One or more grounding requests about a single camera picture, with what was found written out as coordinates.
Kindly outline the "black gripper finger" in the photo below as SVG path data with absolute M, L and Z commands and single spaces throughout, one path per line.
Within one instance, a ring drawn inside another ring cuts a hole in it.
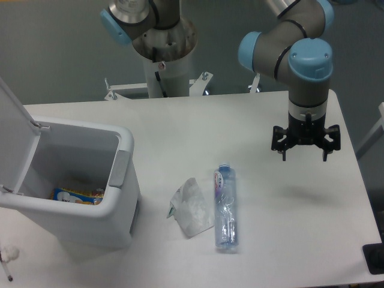
M 332 125 L 323 128 L 319 139 L 319 146 L 322 150 L 322 159 L 326 161 L 329 154 L 341 149 L 341 133 L 339 125 Z
M 293 147 L 292 135 L 290 130 L 280 126 L 273 126 L 271 149 L 282 155 L 282 160 L 286 161 L 286 152 Z

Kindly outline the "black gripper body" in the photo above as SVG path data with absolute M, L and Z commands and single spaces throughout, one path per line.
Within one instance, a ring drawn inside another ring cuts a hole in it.
M 325 143 L 325 115 L 316 120 L 298 120 L 289 114 L 287 146 L 316 145 Z

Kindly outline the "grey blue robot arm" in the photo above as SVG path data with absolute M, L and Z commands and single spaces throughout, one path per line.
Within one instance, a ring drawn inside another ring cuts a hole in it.
M 323 156 L 341 148 L 340 128 L 325 127 L 332 48 L 322 40 L 334 11 L 328 1 L 269 1 L 278 25 L 249 32 L 238 48 L 246 69 L 289 89 L 288 126 L 275 126 L 271 148 L 280 154 L 296 145 L 314 145 Z M 179 1 L 112 1 L 100 13 L 110 36 L 132 45 L 145 66 L 151 98 L 192 94 L 188 69 L 197 44 L 194 25 L 181 15 Z

